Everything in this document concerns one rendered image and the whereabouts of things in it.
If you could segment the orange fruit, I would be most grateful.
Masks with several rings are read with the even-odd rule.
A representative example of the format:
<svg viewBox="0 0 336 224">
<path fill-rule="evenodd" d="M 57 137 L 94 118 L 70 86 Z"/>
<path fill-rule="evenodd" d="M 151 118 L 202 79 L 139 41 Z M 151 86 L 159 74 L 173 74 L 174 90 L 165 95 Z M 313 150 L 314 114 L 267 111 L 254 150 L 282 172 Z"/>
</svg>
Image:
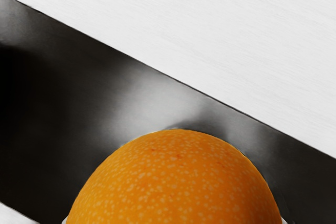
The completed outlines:
<svg viewBox="0 0 336 224">
<path fill-rule="evenodd" d="M 66 224 L 282 224 L 253 163 L 214 136 L 164 130 L 107 157 L 75 199 Z"/>
</svg>

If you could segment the dark glossy metal slab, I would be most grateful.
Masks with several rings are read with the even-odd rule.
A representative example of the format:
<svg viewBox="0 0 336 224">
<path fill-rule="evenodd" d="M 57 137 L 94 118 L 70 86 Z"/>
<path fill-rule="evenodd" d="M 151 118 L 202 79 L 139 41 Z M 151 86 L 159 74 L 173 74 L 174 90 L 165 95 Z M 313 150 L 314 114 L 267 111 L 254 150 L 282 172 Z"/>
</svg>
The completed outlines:
<svg viewBox="0 0 336 224">
<path fill-rule="evenodd" d="M 61 224 L 108 155 L 173 128 L 242 151 L 288 224 L 336 224 L 336 158 L 16 0 L 0 0 L 0 203 L 25 222 Z"/>
</svg>

